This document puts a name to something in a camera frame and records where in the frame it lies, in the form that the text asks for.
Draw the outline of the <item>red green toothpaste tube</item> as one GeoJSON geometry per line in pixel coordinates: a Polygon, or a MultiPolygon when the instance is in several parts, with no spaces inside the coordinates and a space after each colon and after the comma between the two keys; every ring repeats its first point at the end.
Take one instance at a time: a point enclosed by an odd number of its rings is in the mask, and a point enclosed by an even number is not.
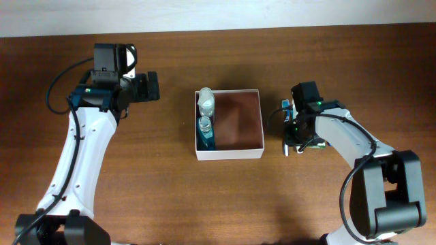
{"type": "Polygon", "coordinates": [[[304,152],[304,150],[300,146],[296,146],[295,150],[298,154],[302,154],[304,152]]]}

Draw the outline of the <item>blue white toothbrush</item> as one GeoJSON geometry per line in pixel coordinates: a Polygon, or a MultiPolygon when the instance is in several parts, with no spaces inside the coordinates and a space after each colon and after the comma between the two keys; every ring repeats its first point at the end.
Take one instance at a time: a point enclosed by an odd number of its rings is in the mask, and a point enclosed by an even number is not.
{"type": "MultiPolygon", "coordinates": [[[[284,108],[283,111],[283,126],[286,125],[286,123],[292,118],[292,107],[291,107],[291,103],[288,99],[284,99],[281,102],[281,106],[284,108]]],[[[288,157],[289,156],[289,146],[286,143],[286,132],[285,130],[283,130],[283,141],[282,141],[282,145],[283,145],[283,154],[288,157]]]]}

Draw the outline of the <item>clear bottle purple liquid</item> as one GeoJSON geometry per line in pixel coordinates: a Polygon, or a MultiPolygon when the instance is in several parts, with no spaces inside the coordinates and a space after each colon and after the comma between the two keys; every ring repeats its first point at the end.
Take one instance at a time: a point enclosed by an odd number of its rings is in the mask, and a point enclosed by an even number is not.
{"type": "Polygon", "coordinates": [[[212,123],[215,122],[215,96],[209,87],[200,89],[197,102],[201,116],[207,116],[212,123]]]}

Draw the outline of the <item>teal mouthwash bottle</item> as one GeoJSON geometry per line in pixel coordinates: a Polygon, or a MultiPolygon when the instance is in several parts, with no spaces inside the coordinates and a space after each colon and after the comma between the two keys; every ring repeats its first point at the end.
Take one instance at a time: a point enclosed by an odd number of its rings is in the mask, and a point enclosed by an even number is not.
{"type": "Polygon", "coordinates": [[[198,118],[197,132],[198,132],[199,150],[206,150],[206,151],[216,150],[213,124],[209,117],[202,116],[198,118]]]}

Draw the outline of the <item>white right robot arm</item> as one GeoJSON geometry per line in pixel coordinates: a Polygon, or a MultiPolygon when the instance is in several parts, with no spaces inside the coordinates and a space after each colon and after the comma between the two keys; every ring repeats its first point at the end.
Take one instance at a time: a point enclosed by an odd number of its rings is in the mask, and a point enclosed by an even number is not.
{"type": "Polygon", "coordinates": [[[322,244],[391,244],[392,237],[427,220],[421,162],[369,133],[338,101],[292,100],[283,104],[286,144],[304,152],[331,145],[351,167],[339,194],[343,224],[322,244]]]}

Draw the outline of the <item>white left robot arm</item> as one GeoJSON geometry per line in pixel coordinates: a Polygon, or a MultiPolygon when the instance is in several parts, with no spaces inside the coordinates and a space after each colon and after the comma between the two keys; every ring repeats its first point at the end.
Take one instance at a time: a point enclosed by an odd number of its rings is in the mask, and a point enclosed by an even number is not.
{"type": "Polygon", "coordinates": [[[67,96],[69,126],[50,186],[33,214],[18,216],[15,244],[112,244],[94,220],[108,144],[132,103],[160,98],[157,73],[136,73],[133,44],[95,44],[94,63],[67,96]]]}

